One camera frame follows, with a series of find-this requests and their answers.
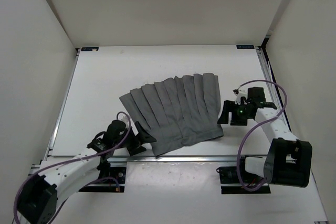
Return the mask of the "grey pleated skirt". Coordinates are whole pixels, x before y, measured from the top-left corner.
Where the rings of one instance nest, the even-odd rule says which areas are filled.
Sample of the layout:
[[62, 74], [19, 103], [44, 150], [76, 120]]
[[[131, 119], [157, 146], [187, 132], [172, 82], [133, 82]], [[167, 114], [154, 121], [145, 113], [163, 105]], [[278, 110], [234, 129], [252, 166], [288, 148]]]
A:
[[156, 139], [151, 144], [155, 156], [224, 135], [217, 123], [221, 95], [213, 73], [145, 84], [119, 99], [133, 122]]

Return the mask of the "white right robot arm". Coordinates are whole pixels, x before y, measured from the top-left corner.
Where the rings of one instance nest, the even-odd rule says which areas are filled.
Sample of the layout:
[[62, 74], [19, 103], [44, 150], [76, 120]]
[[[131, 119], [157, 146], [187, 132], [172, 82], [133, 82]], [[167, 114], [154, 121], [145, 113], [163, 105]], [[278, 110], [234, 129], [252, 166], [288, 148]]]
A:
[[[236, 100], [224, 101], [218, 124], [253, 126], [238, 148], [236, 177], [246, 191], [257, 191], [264, 184], [307, 187], [310, 180], [312, 145], [296, 137], [280, 118], [281, 111], [266, 101], [261, 87], [235, 89]], [[260, 127], [270, 143], [265, 157], [241, 156], [247, 138]]]

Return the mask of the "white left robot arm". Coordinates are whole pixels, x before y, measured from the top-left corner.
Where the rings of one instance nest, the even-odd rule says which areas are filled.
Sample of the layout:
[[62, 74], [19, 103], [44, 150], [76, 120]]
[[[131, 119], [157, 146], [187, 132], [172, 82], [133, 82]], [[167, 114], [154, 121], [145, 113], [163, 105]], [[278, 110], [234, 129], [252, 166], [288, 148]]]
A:
[[14, 200], [14, 220], [22, 215], [29, 223], [51, 223], [66, 200], [79, 190], [99, 183], [120, 187], [110, 173], [108, 159], [115, 150], [126, 148], [133, 156], [144, 152], [146, 143], [155, 143], [139, 122], [132, 126], [113, 120], [106, 131], [99, 132], [74, 158], [49, 165], [30, 175], [20, 186]]

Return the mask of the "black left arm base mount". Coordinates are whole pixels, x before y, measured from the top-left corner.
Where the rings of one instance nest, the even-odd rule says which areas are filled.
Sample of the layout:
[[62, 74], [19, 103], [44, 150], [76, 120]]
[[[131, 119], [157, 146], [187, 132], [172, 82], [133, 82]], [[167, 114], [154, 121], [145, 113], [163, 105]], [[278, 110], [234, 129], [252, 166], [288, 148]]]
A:
[[123, 193], [127, 173], [126, 163], [104, 163], [98, 166], [99, 177], [80, 189], [84, 193]]

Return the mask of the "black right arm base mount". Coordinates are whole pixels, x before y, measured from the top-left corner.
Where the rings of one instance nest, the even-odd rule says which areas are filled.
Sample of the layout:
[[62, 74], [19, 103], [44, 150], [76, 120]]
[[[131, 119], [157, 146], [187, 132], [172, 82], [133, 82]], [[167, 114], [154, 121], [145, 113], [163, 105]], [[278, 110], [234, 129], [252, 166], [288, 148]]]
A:
[[[270, 187], [265, 184], [257, 191], [247, 191], [240, 184], [235, 166], [220, 166], [216, 169], [219, 174], [222, 195], [245, 195], [245, 194], [270, 194]], [[244, 184], [249, 187], [255, 186], [261, 177], [249, 173], [242, 173]]]

